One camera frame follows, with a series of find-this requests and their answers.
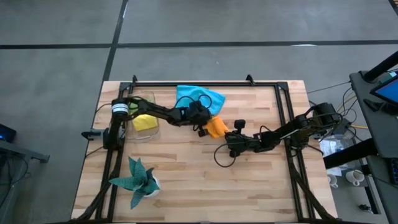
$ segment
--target cable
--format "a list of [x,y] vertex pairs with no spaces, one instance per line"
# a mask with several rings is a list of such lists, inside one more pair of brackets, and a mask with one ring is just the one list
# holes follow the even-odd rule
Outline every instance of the cable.
[[352,107],[354,106],[354,104],[358,101],[358,99],[355,99],[354,103],[350,106],[350,108],[348,108],[347,112],[343,114],[343,116],[346,116],[348,114],[348,111],[352,109]]
[[[347,99],[349,99],[349,97],[353,94],[353,93],[355,93],[354,91],[352,91],[351,93],[349,93],[348,95],[347,95]],[[337,110],[336,111],[338,111],[339,109],[341,109],[342,107],[343,107],[343,103],[344,103],[344,101],[342,101],[336,108],[337,108]]]
[[[322,150],[320,150],[320,149],[318,149],[318,148],[315,148],[315,147],[313,147],[313,146],[310,146],[310,145],[305,145],[305,146],[308,146],[308,147],[310,147],[310,148],[312,148],[312,149],[314,149],[314,150],[316,150],[316,151],[318,151],[318,152],[320,152],[320,153],[322,153],[322,156],[324,155],[324,153],[322,152]],[[295,150],[296,151],[296,154],[294,154],[293,156],[292,156],[292,158],[293,157],[295,157],[295,156],[297,156],[297,151],[298,151],[298,149],[293,149],[293,150]]]
[[320,153],[322,153],[322,156],[324,155],[324,153],[322,152],[322,150],[320,150],[320,149],[318,149],[318,148],[315,148],[315,147],[313,147],[313,146],[310,146],[310,145],[308,145],[308,144],[307,144],[307,146],[310,147],[310,148],[312,148],[312,149],[314,149],[314,150],[316,150],[316,151],[318,151],[318,152],[320,152]]
[[351,132],[351,133],[353,133],[354,134],[354,137],[352,137],[351,139],[353,139],[353,138],[357,138],[358,140],[360,140],[360,141],[363,141],[362,139],[360,139],[357,135],[356,135],[356,129],[354,128],[354,130],[355,130],[355,132],[354,131],[352,131],[352,130],[350,130],[350,129],[347,129],[349,132]]
[[275,131],[271,131],[269,128],[267,128],[267,126],[261,125],[261,126],[260,126],[260,133],[261,133],[261,129],[262,129],[262,128],[265,128],[265,129],[267,129],[267,130],[270,131],[270,132],[275,132]]
[[8,184],[8,189],[7,189],[7,192],[6,192],[6,195],[3,197],[3,199],[1,200],[1,203],[0,203],[0,208],[2,208],[2,206],[4,205],[4,202],[6,202],[6,199],[7,199],[7,197],[8,197],[8,194],[10,193],[10,190],[11,190],[11,181],[12,181],[12,177],[11,177],[11,166],[10,166],[10,163],[9,163],[9,160],[7,159],[7,169],[8,169],[8,182],[9,182],[9,184]]
[[328,136],[330,136],[331,134],[333,134],[333,133],[336,131],[337,127],[341,124],[342,120],[343,120],[343,118],[340,120],[340,122],[339,122],[337,125],[335,125],[335,126],[333,127],[333,129],[332,129],[329,133],[327,133],[326,135],[324,135],[324,136],[321,138],[321,140],[319,140],[319,142],[322,142],[326,137],[328,137]]
[[209,95],[206,95],[206,94],[200,95],[200,96],[198,97],[198,100],[194,100],[191,96],[181,96],[181,97],[177,100],[177,102],[175,102],[173,108],[176,108],[176,106],[178,105],[178,103],[180,102],[180,100],[182,100],[183,98],[188,98],[188,99],[192,100],[192,102],[196,102],[196,101],[200,101],[200,98],[203,97],[203,96],[207,96],[207,97],[210,99],[210,105],[209,105],[208,107],[206,107],[206,108],[208,109],[208,108],[210,108],[211,105],[213,104],[213,101],[211,100],[211,97],[210,97]]
[[112,105],[112,103],[105,103],[104,105],[100,106],[100,107],[95,111],[95,114],[98,113],[98,112],[100,111],[100,109],[103,108],[103,107],[106,106],[106,105]]
[[222,145],[218,146],[218,148],[214,151],[214,154],[213,154],[214,161],[217,163],[217,165],[219,165],[220,167],[224,167],[224,168],[227,168],[227,167],[232,166],[232,165],[235,163],[235,160],[236,160],[236,152],[234,151],[234,153],[235,153],[234,160],[233,160],[232,163],[230,163],[229,165],[224,166],[224,165],[221,165],[221,164],[217,161],[217,159],[216,159],[216,153],[217,153],[217,151],[218,151],[219,149],[221,149],[221,147],[227,146],[227,145],[228,145],[228,143],[225,143],[225,144],[222,144]]
[[13,182],[11,182],[11,183],[1,183],[0,185],[8,185],[8,184],[15,184],[15,183],[17,183],[18,181],[22,180],[22,178],[25,177],[25,175],[26,175],[26,173],[27,173],[27,171],[28,171],[28,169],[29,169],[29,165],[28,165],[28,163],[26,162],[26,160],[23,159],[23,158],[21,158],[20,156],[13,155],[13,154],[10,154],[10,155],[7,155],[7,156],[15,156],[16,158],[22,160],[22,161],[24,162],[24,164],[25,164],[25,171],[24,171],[24,174],[23,174],[20,178],[18,178],[16,181],[13,181]]
[[352,90],[352,87],[348,88],[348,90],[345,91],[344,94],[343,94],[343,111],[346,110],[346,106],[345,106],[346,103],[344,102],[344,99],[345,99],[346,94],[347,94],[347,92],[348,92],[349,90]]
[[355,119],[353,120],[353,121],[350,121],[350,123],[354,123],[355,121],[356,121],[356,118],[357,118],[357,114],[356,114],[356,111],[354,110],[354,109],[348,109],[347,111],[352,111],[352,112],[354,112],[354,114],[355,114]]
[[191,99],[192,102],[195,102],[195,101],[196,101],[196,100],[194,100],[191,96],[181,96],[181,98],[179,98],[179,99],[177,100],[177,102],[175,102],[173,108],[176,108],[176,106],[177,106],[177,104],[180,102],[180,100],[182,100],[182,99],[184,99],[184,98]]
[[104,146],[101,146],[101,147],[95,149],[94,151],[90,152],[89,154],[87,154],[87,155],[85,156],[85,159],[86,159],[89,155],[91,155],[92,153],[94,153],[94,152],[96,152],[96,151],[98,151],[98,150],[100,150],[100,149],[102,149],[102,148],[104,148]]
[[[352,99],[356,99],[356,96],[352,96],[352,97],[348,98],[348,99],[347,99],[346,101],[344,101],[343,103],[346,104],[346,103],[350,102]],[[343,107],[343,104],[341,104],[341,106],[337,109],[337,112],[340,112],[341,109],[342,109],[342,107]]]
[[344,83],[340,83],[340,84],[337,84],[337,85],[333,85],[333,86],[329,86],[329,87],[326,87],[326,88],[321,88],[321,89],[318,89],[318,90],[313,90],[313,91],[307,92],[307,94],[315,93],[316,91],[327,90],[329,88],[333,88],[333,87],[336,87],[336,86],[344,85],[344,84],[347,84],[347,83],[350,83],[350,81],[344,82]]
[[340,168],[344,168],[344,169],[352,170],[352,171],[354,171],[354,172],[357,172],[357,173],[359,173],[359,174],[363,174],[363,175],[366,175],[366,176],[368,176],[368,177],[372,177],[373,179],[376,179],[376,180],[378,180],[378,181],[381,181],[381,182],[383,182],[383,183],[385,183],[385,184],[388,184],[388,185],[390,185],[391,187],[393,187],[393,188],[395,188],[395,189],[398,189],[398,187],[397,187],[397,186],[395,186],[395,185],[391,184],[390,182],[387,182],[387,181],[385,181],[385,180],[382,180],[382,179],[380,179],[380,178],[377,178],[377,177],[373,177],[373,175],[371,175],[371,174],[364,174],[364,173],[363,173],[363,172],[361,172],[360,170],[354,170],[354,169],[351,169],[351,168],[348,168],[348,167],[340,167]]
[[198,98],[198,100],[200,101],[200,98],[203,97],[203,96],[207,96],[207,98],[209,98],[209,100],[210,100],[210,105],[209,105],[208,107],[206,107],[206,108],[208,109],[208,108],[210,108],[211,105],[213,104],[213,100],[211,99],[211,97],[210,97],[209,95],[206,95],[206,94],[200,95],[199,98]]
[[351,127],[353,127],[353,128],[359,128],[359,129],[369,129],[369,128],[366,127],[366,126],[360,126],[360,125],[351,125]]
[[[255,142],[255,141],[258,141],[258,140],[249,140],[249,141],[247,141],[247,142]],[[229,145],[232,145],[232,144],[242,144],[242,143],[241,143],[241,142],[225,143],[225,144],[222,144],[222,145],[218,146],[217,149],[214,151],[214,154],[213,154],[214,161],[215,161],[215,162],[217,163],[217,165],[219,165],[220,167],[227,168],[227,167],[232,166],[232,165],[235,163],[235,160],[236,160],[236,157],[237,157],[235,151],[233,151],[233,152],[235,153],[234,160],[232,161],[231,164],[229,164],[229,165],[227,165],[227,166],[221,165],[221,164],[217,161],[217,158],[216,158],[216,153],[217,153],[217,151],[218,151],[219,149],[221,149],[223,146],[229,146]]]
[[192,126],[192,130],[193,130],[193,131],[198,131],[198,129],[199,129],[199,125],[194,124],[194,125]]

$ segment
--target wooden table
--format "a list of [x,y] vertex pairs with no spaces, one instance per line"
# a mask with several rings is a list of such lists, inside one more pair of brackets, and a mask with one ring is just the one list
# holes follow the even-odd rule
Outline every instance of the wooden table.
[[[288,83],[294,114],[302,114],[309,108],[304,82]],[[117,98],[119,84],[104,82],[98,107]],[[280,126],[273,88],[251,86],[209,89],[226,96],[219,116],[230,130],[234,129],[236,119],[246,120],[243,133],[249,136],[258,133],[262,124],[270,129]],[[175,87],[135,87],[136,91],[152,91],[159,105],[171,108],[175,104]],[[105,106],[97,113],[93,127],[107,128],[110,117],[111,108]],[[269,152],[244,152],[233,166],[222,168],[214,162],[213,152],[225,143],[223,138],[199,138],[191,126],[179,128],[159,121],[157,139],[145,143],[126,141],[121,177],[130,176],[128,156],[141,158],[147,169],[155,167],[154,175],[160,180],[161,191],[158,196],[145,198],[135,209],[130,210],[132,192],[118,188],[114,222],[297,221],[283,143]],[[319,147],[316,141],[311,142],[311,145]],[[90,142],[87,153],[100,146],[100,140]],[[217,156],[220,163],[231,162],[227,148],[220,149]],[[308,148],[303,151],[303,156],[312,192],[336,217],[322,155]],[[98,193],[105,157],[106,151],[101,149],[85,160],[72,218],[82,214]],[[103,214],[108,210],[109,194],[110,191],[105,198]],[[302,192],[300,198],[306,214]]]

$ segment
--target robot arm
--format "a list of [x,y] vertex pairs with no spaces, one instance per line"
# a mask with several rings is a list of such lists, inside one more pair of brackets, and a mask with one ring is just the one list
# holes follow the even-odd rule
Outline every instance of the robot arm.
[[[137,106],[135,108],[136,111],[129,115],[129,105],[131,103]],[[142,114],[164,119],[174,126],[197,125],[202,127],[211,119],[210,111],[200,101],[190,103],[189,107],[166,108],[138,96],[118,98],[112,101],[111,125],[109,130],[104,132],[104,148],[113,149],[117,147],[122,123]]]
[[309,137],[313,134],[325,134],[327,129],[336,126],[340,122],[340,116],[336,113],[332,104],[322,103],[311,107],[306,113],[298,115],[294,120],[281,126],[275,131],[264,131],[254,134],[253,137],[241,134],[245,120],[235,121],[237,130],[226,133],[225,139],[231,153],[231,157],[251,150],[254,152],[266,152],[273,150],[280,141],[291,138],[292,147],[302,149],[308,144]]

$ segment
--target metal bracket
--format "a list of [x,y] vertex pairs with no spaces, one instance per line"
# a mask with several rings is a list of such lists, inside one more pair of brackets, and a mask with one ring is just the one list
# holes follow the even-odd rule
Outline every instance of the metal bracket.
[[137,77],[136,75],[132,75],[132,82],[130,83],[130,89],[129,89],[129,94],[132,93],[132,91],[134,90],[134,87],[137,85]]
[[288,86],[287,82],[277,82],[277,84],[278,84],[278,86],[279,86],[281,89],[283,89],[283,90],[289,92],[289,86]]
[[89,140],[92,141],[94,139],[101,139],[103,137],[104,129],[91,129],[89,131],[83,131],[81,135]]
[[130,90],[131,83],[129,82],[121,82],[119,85],[119,91]]
[[251,75],[247,75],[245,80],[249,81],[251,86],[255,86],[256,85],[256,83],[254,82],[253,77]]

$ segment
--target artificial plant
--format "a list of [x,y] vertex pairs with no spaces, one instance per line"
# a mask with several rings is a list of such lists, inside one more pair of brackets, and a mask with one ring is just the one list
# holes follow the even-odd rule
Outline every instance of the artificial plant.
[[130,209],[133,209],[145,195],[159,190],[159,186],[156,184],[152,175],[154,168],[145,171],[145,167],[141,163],[141,158],[135,161],[129,157],[129,167],[132,175],[131,177],[118,177],[111,179],[109,182],[126,190],[134,191],[130,203]]

